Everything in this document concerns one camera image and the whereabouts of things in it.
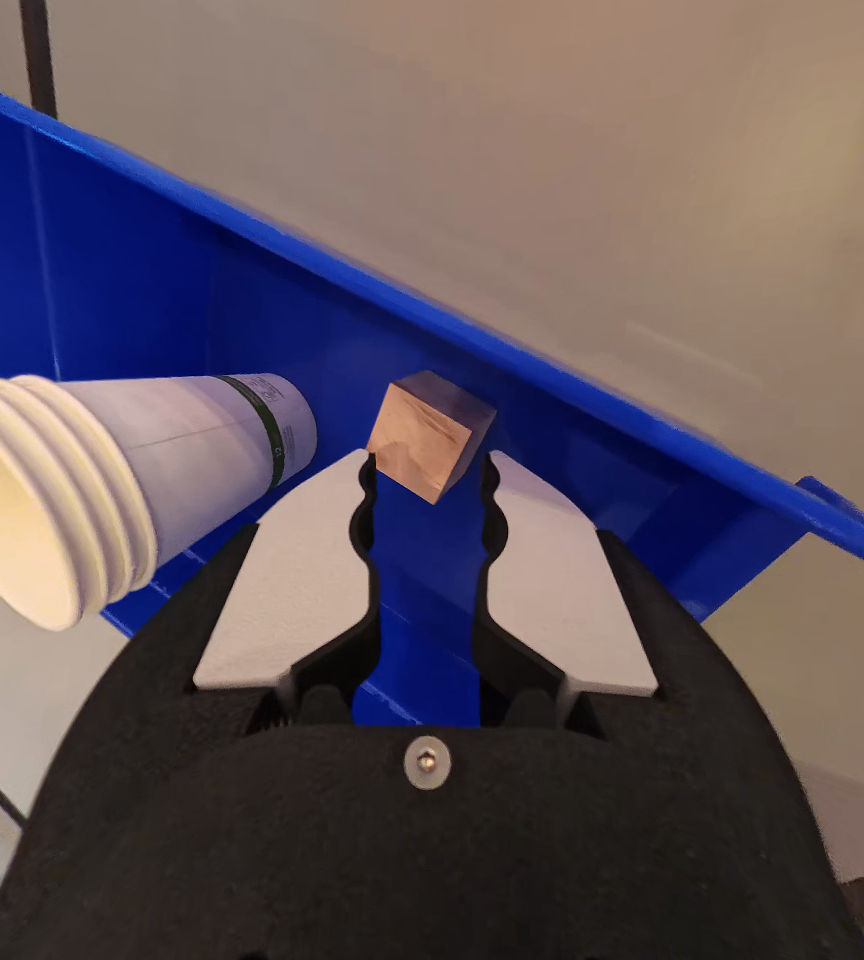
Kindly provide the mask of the small wooden cube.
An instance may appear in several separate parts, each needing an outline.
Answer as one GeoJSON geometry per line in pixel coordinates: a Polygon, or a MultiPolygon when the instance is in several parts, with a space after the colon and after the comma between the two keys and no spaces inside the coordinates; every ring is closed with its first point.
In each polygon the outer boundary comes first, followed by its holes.
{"type": "Polygon", "coordinates": [[[367,443],[378,472],[437,504],[474,461],[497,409],[422,370],[390,383],[367,443]]]}

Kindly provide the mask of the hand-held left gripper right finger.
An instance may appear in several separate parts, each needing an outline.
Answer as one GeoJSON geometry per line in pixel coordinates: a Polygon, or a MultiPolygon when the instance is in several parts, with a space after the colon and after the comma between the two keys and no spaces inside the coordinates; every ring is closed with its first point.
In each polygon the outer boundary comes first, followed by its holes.
{"type": "Polygon", "coordinates": [[[647,702],[660,690],[594,522],[511,455],[489,451],[480,498],[486,557],[473,608],[484,729],[522,698],[572,728],[592,695],[647,702]]]}

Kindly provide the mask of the blue plastic bin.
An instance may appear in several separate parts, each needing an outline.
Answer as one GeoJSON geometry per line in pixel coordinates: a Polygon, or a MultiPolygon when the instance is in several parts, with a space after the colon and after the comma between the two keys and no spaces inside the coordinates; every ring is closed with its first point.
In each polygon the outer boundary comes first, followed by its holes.
{"type": "Polygon", "coordinates": [[[274,373],[316,471],[430,370],[497,410],[500,450],[616,534],[698,620],[806,534],[864,561],[864,513],[563,362],[0,93],[0,378],[274,373]]]}

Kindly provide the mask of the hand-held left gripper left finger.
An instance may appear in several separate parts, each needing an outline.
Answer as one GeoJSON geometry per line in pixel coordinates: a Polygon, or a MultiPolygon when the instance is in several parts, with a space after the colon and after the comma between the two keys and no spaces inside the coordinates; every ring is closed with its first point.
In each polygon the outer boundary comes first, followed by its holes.
{"type": "Polygon", "coordinates": [[[376,459],[346,454],[258,521],[193,675],[196,690],[268,690],[294,724],[353,724],[381,654],[371,557],[376,459]]]}

